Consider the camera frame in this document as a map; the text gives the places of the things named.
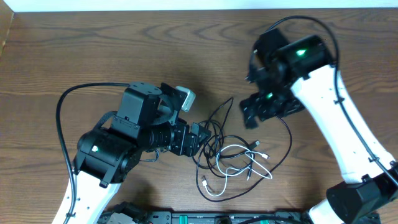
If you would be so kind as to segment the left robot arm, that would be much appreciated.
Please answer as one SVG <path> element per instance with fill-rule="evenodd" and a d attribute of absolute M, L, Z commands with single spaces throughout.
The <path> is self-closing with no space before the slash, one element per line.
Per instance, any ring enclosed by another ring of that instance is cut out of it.
<path fill-rule="evenodd" d="M 118 110 L 105 113 L 82 135 L 74 159 L 68 155 L 60 112 L 66 96 L 84 85 L 67 89 L 58 100 L 55 121 L 69 183 L 54 223 L 96 223 L 143 152 L 165 149 L 193 157 L 211 136 L 200 124 L 187 124 L 179 117 L 195 100 L 191 90 L 165 83 L 119 86 L 125 91 Z"/>

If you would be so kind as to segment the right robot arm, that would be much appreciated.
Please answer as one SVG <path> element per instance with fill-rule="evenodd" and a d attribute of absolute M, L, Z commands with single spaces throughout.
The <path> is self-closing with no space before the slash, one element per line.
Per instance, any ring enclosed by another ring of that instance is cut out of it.
<path fill-rule="evenodd" d="M 266 31 L 247 79 L 258 92 L 240 102 L 245 127 L 307 110 L 333 151 L 343 180 L 308 211 L 310 223 L 359 223 L 397 198 L 397 161 L 367 126 L 319 36 L 290 42 Z"/>

